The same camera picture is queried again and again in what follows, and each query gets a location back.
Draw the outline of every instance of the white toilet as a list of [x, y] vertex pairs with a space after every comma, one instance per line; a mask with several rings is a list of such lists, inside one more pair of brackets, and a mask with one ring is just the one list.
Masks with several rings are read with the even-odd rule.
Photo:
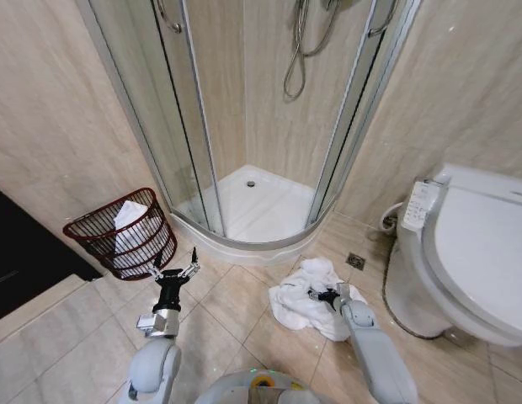
[[522, 180], [445, 164], [398, 216], [385, 286], [397, 322], [522, 345]]

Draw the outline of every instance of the white towel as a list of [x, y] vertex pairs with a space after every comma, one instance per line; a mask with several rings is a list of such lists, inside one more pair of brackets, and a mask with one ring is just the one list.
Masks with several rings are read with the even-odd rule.
[[[148, 208], [145, 205], [127, 200], [114, 218], [115, 229], [119, 230], [134, 221], [137, 221], [140, 217], [145, 215], [147, 209]], [[158, 216], [154, 218], [145, 218], [131, 228], [123, 230], [115, 239], [115, 253], [120, 254], [131, 250], [132, 248], [139, 247], [143, 242], [148, 240], [149, 237], [152, 237], [160, 227], [161, 223], [162, 220]], [[149, 243], [145, 244], [143, 248], [135, 250], [135, 255], [132, 257], [131, 262], [139, 263], [153, 257], [163, 248], [164, 243], [165, 240], [162, 239], [162, 236], [154, 237]], [[124, 262], [126, 262], [125, 260], [128, 258], [127, 256], [128, 253], [121, 256], [121, 260], [116, 261], [116, 266], [118, 268], [125, 266]]]
[[[333, 341], [344, 341], [350, 335], [344, 319], [324, 301], [314, 301], [308, 290], [326, 292], [343, 282], [334, 272], [332, 262], [326, 258], [306, 259], [301, 267], [269, 289], [270, 306], [276, 320], [291, 330], [315, 327]], [[359, 291], [350, 285], [351, 299], [366, 303]]]

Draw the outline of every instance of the shower pipe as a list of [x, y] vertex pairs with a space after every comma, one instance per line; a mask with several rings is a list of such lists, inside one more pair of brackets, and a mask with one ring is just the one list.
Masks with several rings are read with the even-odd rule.
[[[328, 23], [328, 27], [325, 30], [325, 34], [322, 36], [321, 41], [315, 48], [313, 48], [313, 50], [304, 51], [302, 49], [302, 40], [304, 39], [304, 34], [306, 33], [306, 21], [308, 17], [310, 0], [296, 0], [295, 21], [293, 23], [293, 44], [295, 45], [295, 49], [293, 50], [293, 56], [291, 57], [284, 78], [284, 93], [289, 99], [295, 100], [302, 94], [302, 90], [304, 90], [304, 86], [306, 86], [306, 66], [304, 59], [316, 55], [327, 45], [328, 38], [330, 38], [330, 34], [333, 30], [334, 21], [336, 21], [336, 14], [338, 13], [340, 3], [341, 0], [336, 0], [336, 5], [334, 6], [332, 15], [330, 16], [330, 23]], [[291, 93], [289, 90], [289, 81], [297, 59], [301, 69], [301, 86], [296, 91], [296, 93]]]

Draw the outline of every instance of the glass shower door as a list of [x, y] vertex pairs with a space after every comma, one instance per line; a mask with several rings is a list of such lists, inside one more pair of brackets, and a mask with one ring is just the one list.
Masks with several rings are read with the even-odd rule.
[[194, 159], [203, 150], [208, 153], [207, 145], [202, 140], [192, 144], [187, 137], [188, 117], [178, 106], [154, 5], [139, 0], [90, 0], [90, 4], [168, 202], [192, 221], [223, 235], [216, 190], [211, 187], [210, 160]]
[[391, 21], [398, 20], [406, 3], [399, 0], [374, 0], [371, 4], [370, 17], [349, 77], [307, 226], [315, 223], [327, 211], [344, 186], [360, 149], [365, 134], [362, 130], [366, 115], [383, 73], [383, 66], [378, 61], [387, 55], [388, 42], [395, 36], [395, 24], [391, 24]]

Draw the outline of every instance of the laundry basket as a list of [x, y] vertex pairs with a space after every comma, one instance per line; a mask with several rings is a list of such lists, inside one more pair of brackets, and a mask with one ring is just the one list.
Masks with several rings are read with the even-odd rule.
[[[126, 201], [147, 209], [131, 223], [115, 229], [115, 217]], [[138, 189], [76, 219], [63, 228], [63, 233], [122, 280], [151, 276], [150, 270], [165, 267], [177, 249], [177, 239], [150, 188]]]

